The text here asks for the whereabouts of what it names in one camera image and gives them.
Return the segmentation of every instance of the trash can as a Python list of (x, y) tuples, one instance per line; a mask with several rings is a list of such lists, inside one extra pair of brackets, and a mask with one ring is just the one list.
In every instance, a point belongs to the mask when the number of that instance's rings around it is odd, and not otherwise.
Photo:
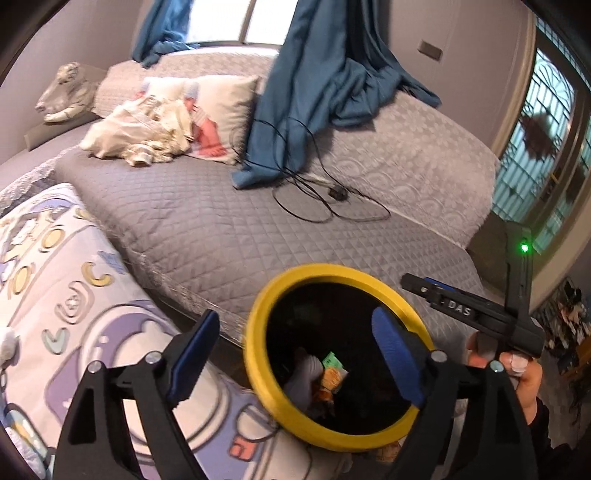
[[(262, 405), (283, 428), (312, 445), (347, 452), (379, 448), (408, 434), (418, 411), (398, 393), (373, 338), (371, 316), (378, 306), (434, 348), (418, 314), (398, 293), (353, 268), (302, 265), (261, 290), (245, 330), (245, 365)], [(334, 416), (314, 421), (283, 393), (297, 348), (320, 360), (332, 353), (347, 370), (334, 395)]]

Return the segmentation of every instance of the bed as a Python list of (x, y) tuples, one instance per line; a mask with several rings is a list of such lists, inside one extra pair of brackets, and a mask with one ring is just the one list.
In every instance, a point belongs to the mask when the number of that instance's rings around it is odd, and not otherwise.
[[(3, 478), (35, 478), (15, 442), (38, 477), (51, 478), (61, 427), (88, 364), (139, 362), (163, 351), (178, 330), (70, 184), (49, 187), (4, 216), (0, 244), (9, 245), (0, 266), (0, 319), (18, 335), (0, 372), (0, 466)], [(124, 409), (143, 477), (160, 480), (135, 402), (125, 400)], [(210, 480), (332, 480), (349, 462), (347, 454), (283, 430), (252, 391), (210, 362), (174, 415)]]
[[(262, 48), (203, 48), (166, 56), (149, 74), (264, 78), (274, 57)], [(145, 75), (132, 61), (111, 67), (95, 113), (108, 115)], [(392, 211), (388, 220), (369, 223), (298, 220), (274, 202), (269, 188), (236, 191), (230, 180), (236, 167), (224, 164), (181, 156), (140, 169), (89, 158), (76, 147), (85, 128), (62, 135), (70, 146), (5, 189), (0, 212), (52, 184), (71, 183), (142, 286), (190, 312), (216, 309), (224, 335), (238, 344), (257, 292), (275, 275), (308, 262), (358, 268), (400, 291), (435, 345), (461, 358), (470, 329), (399, 287), (400, 276), (412, 272), (482, 294), (464, 247), (490, 210), (498, 159), (444, 115), (399, 92), (371, 124), (318, 136), (332, 175)], [(326, 178), (311, 146), (308, 169)], [(302, 216), (318, 215), (317, 204), (296, 189), (286, 187), (280, 196)], [(371, 202), (339, 208), (357, 218), (376, 214)]]

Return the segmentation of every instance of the yellow ring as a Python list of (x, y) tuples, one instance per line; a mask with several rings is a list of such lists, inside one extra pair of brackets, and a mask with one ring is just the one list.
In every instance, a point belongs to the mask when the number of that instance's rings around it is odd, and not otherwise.
[(393, 289), (376, 278), (341, 265), (309, 264), (292, 268), (271, 280), (258, 294), (245, 329), (246, 372), (262, 405), (286, 430), (318, 447), (337, 452), (360, 452), (396, 442), (408, 434), (418, 410), (411, 406), (396, 423), (369, 435), (334, 432), (300, 412), (277, 383), (267, 356), (267, 323), (277, 301), (289, 291), (311, 282), (349, 285), (374, 296), (419, 335), (429, 350), (433, 342), (417, 312)]

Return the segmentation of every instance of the headboard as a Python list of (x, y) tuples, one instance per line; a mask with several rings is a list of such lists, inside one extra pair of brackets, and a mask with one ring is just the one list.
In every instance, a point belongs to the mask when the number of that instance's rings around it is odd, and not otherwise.
[(258, 75), (258, 92), (265, 87), (265, 79), (278, 51), (274, 48), (204, 47), (197, 50), (165, 55), (149, 69), (128, 60), (113, 65), (96, 91), (93, 112), (101, 117), (130, 100), (139, 91), (145, 77), (189, 77), (203, 75)]

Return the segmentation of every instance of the gray quilted bedspread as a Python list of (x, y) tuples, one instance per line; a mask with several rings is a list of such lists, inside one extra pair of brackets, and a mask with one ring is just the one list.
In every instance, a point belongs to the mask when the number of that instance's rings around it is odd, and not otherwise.
[[(238, 342), (256, 295), (270, 279), (296, 265), (328, 262), (357, 268), (398, 290), (436, 346), (461, 357), (471, 330), (401, 291), (399, 279), (405, 272), (428, 275), (481, 294), (463, 249), (396, 214), (368, 223), (299, 220), (273, 200), (269, 188), (236, 191), (232, 168), (189, 157), (131, 168), (75, 149), (52, 175), (75, 186), (140, 282), (196, 313), (216, 309), (224, 332)], [(293, 186), (279, 190), (278, 198), (300, 216), (326, 217), (319, 202)], [(335, 210), (351, 218), (383, 213), (355, 199)]]

